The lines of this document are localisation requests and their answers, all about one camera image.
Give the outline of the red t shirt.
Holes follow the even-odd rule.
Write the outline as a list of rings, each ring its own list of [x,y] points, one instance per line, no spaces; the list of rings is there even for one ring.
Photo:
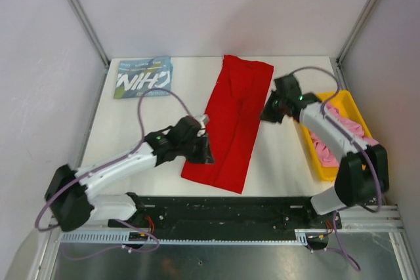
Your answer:
[[[242,193],[273,73],[270,64],[224,56],[205,109],[215,163],[186,162],[183,179]]]

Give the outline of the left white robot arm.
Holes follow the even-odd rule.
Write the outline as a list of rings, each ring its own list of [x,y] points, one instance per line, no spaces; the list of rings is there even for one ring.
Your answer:
[[[133,149],[102,164],[73,170],[59,167],[47,188],[45,201],[64,231],[74,231],[87,222],[123,220],[129,226],[140,226],[145,212],[131,194],[104,195],[110,184],[156,168],[177,157],[199,165],[215,162],[211,153],[206,125],[207,115],[185,116],[175,126],[147,134]]]

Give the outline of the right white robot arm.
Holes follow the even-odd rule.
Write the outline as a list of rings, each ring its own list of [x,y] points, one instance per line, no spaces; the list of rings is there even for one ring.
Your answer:
[[[260,119],[282,123],[285,116],[313,132],[331,151],[339,168],[333,187],[311,197],[311,207],[303,211],[303,222],[319,228],[326,214],[366,202],[379,201],[390,188],[388,155],[380,144],[369,144],[356,136],[314,93],[302,93],[293,74],[274,80]]]

